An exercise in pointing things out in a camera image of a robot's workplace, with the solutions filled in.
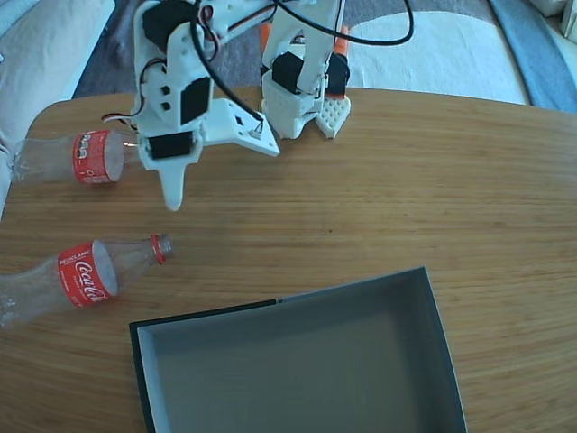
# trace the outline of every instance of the cardboard box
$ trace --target cardboard box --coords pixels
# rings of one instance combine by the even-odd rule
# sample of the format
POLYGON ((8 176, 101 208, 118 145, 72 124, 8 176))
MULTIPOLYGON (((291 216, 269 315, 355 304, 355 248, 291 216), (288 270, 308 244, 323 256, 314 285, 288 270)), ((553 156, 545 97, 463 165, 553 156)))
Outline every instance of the cardboard box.
POLYGON ((150 433, 466 431, 424 268, 130 329, 150 433))

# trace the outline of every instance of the box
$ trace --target box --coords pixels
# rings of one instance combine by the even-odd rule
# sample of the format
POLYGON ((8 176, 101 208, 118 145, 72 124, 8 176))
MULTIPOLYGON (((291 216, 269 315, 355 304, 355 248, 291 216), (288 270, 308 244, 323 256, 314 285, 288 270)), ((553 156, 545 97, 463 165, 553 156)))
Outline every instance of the box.
POLYGON ((425 268, 130 330, 150 433, 466 431, 425 268))

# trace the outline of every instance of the wood grain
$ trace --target wood grain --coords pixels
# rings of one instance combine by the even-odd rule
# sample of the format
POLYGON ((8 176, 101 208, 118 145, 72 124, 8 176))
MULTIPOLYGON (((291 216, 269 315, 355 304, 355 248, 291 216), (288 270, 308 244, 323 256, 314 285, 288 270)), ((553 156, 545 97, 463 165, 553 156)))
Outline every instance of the wood grain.
MULTIPOLYGON (((242 95, 254 103, 256 89, 242 95)), ((0 431, 143 432, 129 322, 426 265, 471 432, 577 429, 577 122, 527 106, 352 90, 331 141, 234 146, 112 188, 14 188, 2 272, 98 237, 168 232, 176 257, 120 299, 0 336, 0 431)), ((58 104, 31 135, 101 125, 128 96, 58 104)))

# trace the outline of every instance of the robotic arm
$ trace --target robotic arm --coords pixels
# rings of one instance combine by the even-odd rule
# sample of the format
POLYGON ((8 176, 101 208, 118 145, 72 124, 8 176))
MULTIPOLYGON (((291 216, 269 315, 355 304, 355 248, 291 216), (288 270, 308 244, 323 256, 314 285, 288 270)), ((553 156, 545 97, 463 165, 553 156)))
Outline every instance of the robotic arm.
MULTIPOLYGON (((137 94, 126 118, 138 131, 143 166, 159 172, 168 208, 180 207, 186 167, 198 162, 204 147, 237 143, 276 156, 279 147, 269 122, 281 137, 297 138, 304 125, 316 119, 321 130, 334 137, 348 116, 351 103, 344 94, 338 99, 325 97, 334 36, 304 25, 279 8, 277 1, 154 0, 137 10, 137 94), (214 57, 221 45, 271 18, 262 58, 266 116, 242 101, 214 99, 218 77, 211 73, 205 55, 214 57), (304 44, 292 43, 301 33, 304 44)), ((344 0, 288 4, 291 11, 324 27, 341 28, 344 0)), ((339 80, 346 84, 348 66, 341 62, 340 74, 344 65, 345 77, 339 80)))

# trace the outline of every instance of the empty plastic bottle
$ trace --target empty plastic bottle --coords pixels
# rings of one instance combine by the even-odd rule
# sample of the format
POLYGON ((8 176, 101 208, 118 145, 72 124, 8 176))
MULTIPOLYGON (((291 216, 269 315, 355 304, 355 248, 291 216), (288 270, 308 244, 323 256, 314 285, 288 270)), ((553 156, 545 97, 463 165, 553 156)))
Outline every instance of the empty plastic bottle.
POLYGON ((15 146, 13 183, 72 180, 117 182, 138 161, 136 138, 124 131, 88 131, 54 140, 27 138, 15 146))
POLYGON ((0 330, 118 296, 172 254, 167 235, 142 241, 91 241, 29 271, 0 276, 0 330))

